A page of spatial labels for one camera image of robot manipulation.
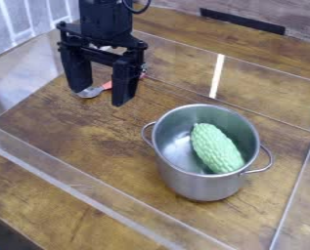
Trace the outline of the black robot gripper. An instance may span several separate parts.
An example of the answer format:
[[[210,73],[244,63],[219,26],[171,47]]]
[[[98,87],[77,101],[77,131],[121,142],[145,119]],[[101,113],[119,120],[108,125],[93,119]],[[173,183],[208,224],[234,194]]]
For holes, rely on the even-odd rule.
[[[80,93],[92,86],[92,62],[112,65],[112,104],[123,106],[135,97],[148,49],[148,44],[132,35],[133,16],[148,6],[136,9],[133,0],[78,0],[78,10],[80,23],[57,24],[70,89]]]

